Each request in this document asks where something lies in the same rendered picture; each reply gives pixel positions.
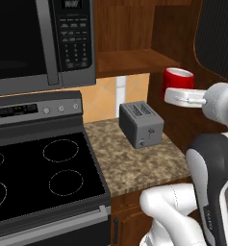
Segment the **black stove with hob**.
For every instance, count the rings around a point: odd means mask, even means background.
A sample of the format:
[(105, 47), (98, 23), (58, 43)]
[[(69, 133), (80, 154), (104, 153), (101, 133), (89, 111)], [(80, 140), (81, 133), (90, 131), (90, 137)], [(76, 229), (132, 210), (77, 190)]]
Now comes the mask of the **black stove with hob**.
[(83, 125), (81, 93), (0, 98), (0, 236), (101, 205), (111, 207), (111, 193)]

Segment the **red cup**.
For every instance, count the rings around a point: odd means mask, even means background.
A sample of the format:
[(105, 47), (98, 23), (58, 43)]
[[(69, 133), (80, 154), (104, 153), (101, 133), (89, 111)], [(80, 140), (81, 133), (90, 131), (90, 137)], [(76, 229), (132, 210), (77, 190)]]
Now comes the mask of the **red cup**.
[(194, 89), (194, 75), (182, 68), (167, 67), (163, 76), (163, 95), (168, 87)]

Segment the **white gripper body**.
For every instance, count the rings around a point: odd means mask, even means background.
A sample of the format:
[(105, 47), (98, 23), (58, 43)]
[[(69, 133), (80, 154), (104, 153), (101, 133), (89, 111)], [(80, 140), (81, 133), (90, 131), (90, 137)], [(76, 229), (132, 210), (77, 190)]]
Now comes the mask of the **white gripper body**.
[(165, 102), (183, 108), (201, 108), (207, 103), (205, 90), (168, 87)]

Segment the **black microwave oven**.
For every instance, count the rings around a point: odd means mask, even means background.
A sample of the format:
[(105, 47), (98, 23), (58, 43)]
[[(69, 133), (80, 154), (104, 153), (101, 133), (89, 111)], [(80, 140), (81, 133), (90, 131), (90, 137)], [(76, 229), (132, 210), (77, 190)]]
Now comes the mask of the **black microwave oven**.
[(0, 96), (96, 83), (94, 1), (48, 4), (59, 83), (48, 84), (36, 0), (0, 0)]

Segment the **brown wooden base cabinet door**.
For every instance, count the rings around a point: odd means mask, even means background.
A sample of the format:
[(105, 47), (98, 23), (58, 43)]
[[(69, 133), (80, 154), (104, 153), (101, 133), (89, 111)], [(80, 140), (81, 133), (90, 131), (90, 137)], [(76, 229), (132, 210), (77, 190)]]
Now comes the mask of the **brown wooden base cabinet door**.
[[(112, 198), (111, 246), (139, 246), (148, 233), (152, 218), (140, 208), (141, 191), (135, 191)], [(118, 238), (114, 244), (114, 217), (118, 218)]]

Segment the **grey toaster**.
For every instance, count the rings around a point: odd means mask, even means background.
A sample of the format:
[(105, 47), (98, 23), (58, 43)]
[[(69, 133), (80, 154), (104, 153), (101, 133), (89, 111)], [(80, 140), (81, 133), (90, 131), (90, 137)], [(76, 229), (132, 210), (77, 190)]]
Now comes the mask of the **grey toaster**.
[(164, 123), (144, 101), (119, 106), (119, 127), (135, 149), (160, 144)]

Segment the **wooden cabinet door dark panel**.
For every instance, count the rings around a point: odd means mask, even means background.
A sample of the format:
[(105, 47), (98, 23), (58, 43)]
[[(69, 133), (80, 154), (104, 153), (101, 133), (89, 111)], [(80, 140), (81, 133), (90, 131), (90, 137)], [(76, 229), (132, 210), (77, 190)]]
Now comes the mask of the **wooden cabinet door dark panel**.
[[(193, 73), (197, 89), (228, 83), (228, 0), (191, 0), (187, 6), (156, 7), (152, 48)], [(162, 71), (150, 75), (147, 102), (164, 119), (165, 134), (182, 152), (198, 135), (227, 131), (200, 109), (166, 103), (163, 76)]]

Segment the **brown wooden wall cabinet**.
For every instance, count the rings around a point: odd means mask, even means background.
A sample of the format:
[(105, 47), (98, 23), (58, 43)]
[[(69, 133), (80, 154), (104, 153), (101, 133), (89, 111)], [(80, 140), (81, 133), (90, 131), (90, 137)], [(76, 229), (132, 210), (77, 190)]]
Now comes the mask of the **brown wooden wall cabinet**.
[(152, 47), (157, 7), (175, 0), (94, 0), (96, 77), (160, 72), (177, 66)]

